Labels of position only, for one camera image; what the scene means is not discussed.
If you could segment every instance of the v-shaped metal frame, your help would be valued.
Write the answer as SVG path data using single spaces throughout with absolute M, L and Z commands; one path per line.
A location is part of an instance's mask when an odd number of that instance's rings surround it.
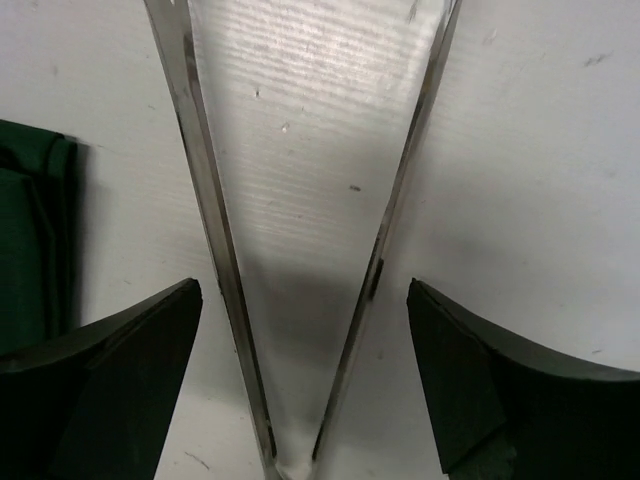
M 449 0 L 449 2 L 431 47 L 422 89 L 411 119 L 391 195 L 362 281 L 325 414 L 309 459 L 310 464 L 305 469 L 306 478 L 316 476 L 319 461 L 326 448 L 327 438 L 335 426 L 339 406 L 344 397 L 364 331 L 366 313 L 375 296 L 384 266 L 384 256 L 397 221 L 403 193 L 406 190 L 404 179 L 421 144 L 442 78 L 461 5 L 461 0 Z M 205 112 L 188 0 L 145 0 L 145 4 L 178 117 L 209 249 L 229 315 L 265 470 L 265 478 L 267 480 L 285 480 L 290 477 L 278 462 L 273 426 L 269 417 L 264 384 L 242 288 L 242 279 L 229 227 L 229 217 L 222 193 L 213 138 Z

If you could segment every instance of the chrome bar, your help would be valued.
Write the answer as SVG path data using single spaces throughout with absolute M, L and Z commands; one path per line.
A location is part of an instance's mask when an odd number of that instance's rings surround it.
M 311 454 L 311 478 L 315 478 L 317 474 L 319 460 L 323 456 L 327 438 L 330 436 L 331 431 L 335 429 L 338 411 L 345 397 L 358 347 L 362 340 L 366 315 L 373 302 L 376 288 L 380 281 L 385 254 L 388 251 L 393 229 L 399 217 L 398 213 L 401 209 L 402 199 L 406 194 L 406 173 L 410 170 L 411 164 L 415 163 L 416 154 L 418 153 L 418 149 L 426 132 L 429 115 L 435 102 L 436 93 L 444 71 L 444 65 L 451 48 L 451 41 L 453 39 L 461 4 L 462 0 L 451 0 L 436 30 L 427 70 L 411 119 L 402 156 L 400 157 L 391 195 L 384 214 L 382 215 L 378 235 L 373 244 L 369 264 L 367 265 L 367 270 L 360 288 L 360 294 L 351 319 L 351 325 L 349 326 L 325 413 Z
M 145 0 L 224 298 L 268 480 L 282 480 L 249 313 L 205 112 L 187 0 Z

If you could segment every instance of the white wall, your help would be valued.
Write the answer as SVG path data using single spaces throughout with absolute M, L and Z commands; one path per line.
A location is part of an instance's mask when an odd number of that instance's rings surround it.
M 441 9 L 422 0 L 411 18 L 412 4 L 195 5 L 291 458 L 310 448 Z M 404 308 L 412 276 L 533 340 L 640 369 L 639 17 L 632 1 L 466 0 L 327 478 L 440 478 Z M 0 22 L 0 116 L 91 146 L 84 320 L 185 276 L 203 285 L 158 478 L 260 478 L 142 1 L 6 0 Z

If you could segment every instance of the green canvas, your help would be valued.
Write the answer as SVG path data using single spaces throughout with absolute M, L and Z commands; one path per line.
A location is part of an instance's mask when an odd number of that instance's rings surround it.
M 0 354 L 71 328 L 76 152 L 59 133 L 0 121 Z

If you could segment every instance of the scratch mark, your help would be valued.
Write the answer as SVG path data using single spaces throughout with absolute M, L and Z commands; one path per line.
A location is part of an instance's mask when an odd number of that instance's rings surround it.
M 413 22 L 414 18 L 418 13 L 418 0 L 414 0 L 411 4 L 411 8 L 409 9 L 409 15 L 407 15 L 407 23 Z
M 483 45 L 491 45 L 493 41 L 498 36 L 498 29 L 494 28 L 491 32 L 489 32 L 484 39 L 482 40 Z
M 207 465 L 206 463 L 204 463 L 200 458 L 198 458 L 197 456 L 195 456 L 193 453 L 189 453 L 189 452 L 184 452 L 184 454 L 187 457 L 191 457 L 193 458 L 196 462 L 198 462 L 200 465 L 202 465 L 204 468 L 206 468 L 207 470 L 211 470 L 211 467 L 209 465 Z
M 99 143 L 96 143 L 95 146 L 97 148 L 101 148 L 102 150 L 106 150 L 107 152 L 111 152 L 111 153 L 114 153 L 116 155 L 124 155 L 123 153 L 118 152 L 118 151 L 114 150 L 113 148 L 105 147 L 104 145 L 100 145 Z
M 611 55 L 613 55 L 613 52 L 601 53 L 600 55 L 596 55 L 595 57 L 588 58 L 587 61 L 582 64 L 582 66 L 585 68 L 594 67 L 610 58 Z

